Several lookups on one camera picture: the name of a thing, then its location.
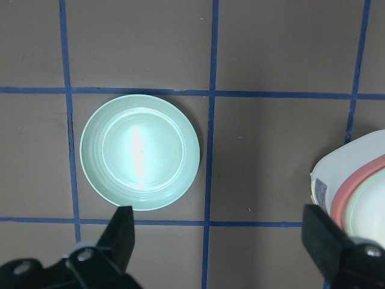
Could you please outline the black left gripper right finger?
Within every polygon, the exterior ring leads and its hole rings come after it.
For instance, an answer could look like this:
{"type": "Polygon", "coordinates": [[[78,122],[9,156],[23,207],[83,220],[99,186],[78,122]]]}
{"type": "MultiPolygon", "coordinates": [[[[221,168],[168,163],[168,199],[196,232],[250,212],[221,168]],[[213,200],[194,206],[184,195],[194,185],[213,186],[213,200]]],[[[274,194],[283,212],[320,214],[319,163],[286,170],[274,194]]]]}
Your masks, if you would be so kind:
{"type": "Polygon", "coordinates": [[[305,205],[301,241],[329,288],[384,288],[384,247],[348,236],[317,205],[305,205]]]}

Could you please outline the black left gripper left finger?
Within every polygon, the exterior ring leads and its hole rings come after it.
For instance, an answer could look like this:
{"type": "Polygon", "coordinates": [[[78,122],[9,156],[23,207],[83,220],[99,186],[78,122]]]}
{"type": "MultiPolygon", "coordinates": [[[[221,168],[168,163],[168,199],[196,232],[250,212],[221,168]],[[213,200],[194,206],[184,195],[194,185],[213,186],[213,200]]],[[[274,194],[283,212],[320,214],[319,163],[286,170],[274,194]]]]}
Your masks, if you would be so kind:
{"type": "Polygon", "coordinates": [[[131,207],[119,207],[95,244],[76,248],[66,259],[72,288],[134,288],[126,273],[135,244],[131,207]]]}

